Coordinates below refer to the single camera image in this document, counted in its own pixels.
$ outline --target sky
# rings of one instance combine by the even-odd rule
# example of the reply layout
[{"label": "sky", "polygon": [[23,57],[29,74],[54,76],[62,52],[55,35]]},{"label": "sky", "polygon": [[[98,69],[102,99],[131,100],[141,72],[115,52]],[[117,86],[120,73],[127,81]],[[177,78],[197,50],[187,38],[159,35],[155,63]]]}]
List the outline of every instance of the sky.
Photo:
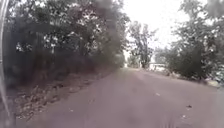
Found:
[{"label": "sky", "polygon": [[188,20],[179,10],[182,0],[124,0],[124,11],[132,21],[148,24],[150,30],[158,29],[158,42],[152,47],[166,47],[175,41],[172,30],[178,22]]}]

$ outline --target overcast sky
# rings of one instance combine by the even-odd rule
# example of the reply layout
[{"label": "overcast sky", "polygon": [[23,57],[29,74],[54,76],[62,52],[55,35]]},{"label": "overcast sky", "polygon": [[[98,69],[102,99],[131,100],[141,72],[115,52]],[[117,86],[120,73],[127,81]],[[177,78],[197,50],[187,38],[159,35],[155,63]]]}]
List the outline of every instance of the overcast sky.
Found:
[{"label": "overcast sky", "polygon": [[151,30],[158,29],[159,43],[153,47],[164,47],[175,40],[171,33],[175,23],[188,19],[186,14],[178,11],[181,2],[182,0],[124,0],[124,10],[132,21],[148,24]]}]

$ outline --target tree canopy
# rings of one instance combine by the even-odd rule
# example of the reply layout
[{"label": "tree canopy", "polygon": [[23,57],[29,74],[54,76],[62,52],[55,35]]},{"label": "tree canopy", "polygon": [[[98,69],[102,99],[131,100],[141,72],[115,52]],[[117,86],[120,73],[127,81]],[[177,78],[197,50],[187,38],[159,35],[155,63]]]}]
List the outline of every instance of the tree canopy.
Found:
[{"label": "tree canopy", "polygon": [[130,44],[132,46],[131,57],[136,56],[139,58],[138,60],[142,68],[148,68],[149,62],[151,61],[153,49],[150,48],[150,43],[154,43],[155,41],[155,32],[150,32],[148,25],[145,24],[142,27],[137,21],[129,26]]},{"label": "tree canopy", "polygon": [[122,0],[10,0],[3,44],[7,78],[123,63],[116,61],[122,60],[129,22],[122,7]]},{"label": "tree canopy", "polygon": [[166,64],[166,52],[168,49],[156,48],[154,50],[155,62],[157,64]]},{"label": "tree canopy", "polygon": [[197,0],[184,0],[182,3],[180,9],[189,16],[189,20],[179,25],[175,34],[180,39],[166,51],[171,71],[191,79],[205,79],[222,67],[224,20],[215,13],[221,14],[222,11],[219,8],[209,10],[211,6],[214,5],[202,5]]},{"label": "tree canopy", "polygon": [[134,56],[134,55],[131,55],[128,58],[127,63],[128,63],[128,67],[130,67],[130,68],[139,68],[139,66],[140,66],[138,56]]}]

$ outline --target road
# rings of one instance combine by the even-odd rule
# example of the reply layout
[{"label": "road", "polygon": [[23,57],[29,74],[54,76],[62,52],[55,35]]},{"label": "road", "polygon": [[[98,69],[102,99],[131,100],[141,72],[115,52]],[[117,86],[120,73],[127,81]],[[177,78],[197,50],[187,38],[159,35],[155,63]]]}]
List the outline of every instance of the road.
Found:
[{"label": "road", "polygon": [[121,69],[48,107],[27,127],[223,128],[222,98],[214,88]]}]

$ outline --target vegetation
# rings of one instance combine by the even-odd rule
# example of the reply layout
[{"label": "vegetation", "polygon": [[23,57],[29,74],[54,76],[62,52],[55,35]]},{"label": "vegetation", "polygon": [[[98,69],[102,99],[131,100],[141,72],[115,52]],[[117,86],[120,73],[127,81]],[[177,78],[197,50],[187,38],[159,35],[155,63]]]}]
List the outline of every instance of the vegetation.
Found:
[{"label": "vegetation", "polygon": [[148,25],[142,25],[137,21],[133,22],[129,27],[129,34],[132,38],[130,41],[132,50],[131,58],[138,58],[142,68],[148,68],[149,62],[151,61],[153,49],[150,48],[149,44],[153,43],[153,38],[156,31],[149,32]]},{"label": "vegetation", "polygon": [[157,64],[166,64],[166,51],[168,49],[156,48],[154,51],[155,62]]},{"label": "vegetation", "polygon": [[130,67],[130,68],[139,68],[139,66],[140,66],[138,56],[134,56],[134,55],[131,55],[128,58],[127,63],[128,63],[128,67]]},{"label": "vegetation", "polygon": [[129,22],[122,7],[121,0],[10,0],[3,44],[7,83],[122,66]]},{"label": "vegetation", "polygon": [[163,51],[170,71],[190,79],[205,79],[214,78],[223,68],[223,11],[214,5],[223,7],[218,1],[202,5],[197,0],[184,0],[181,10],[189,20],[175,31],[179,40]]}]

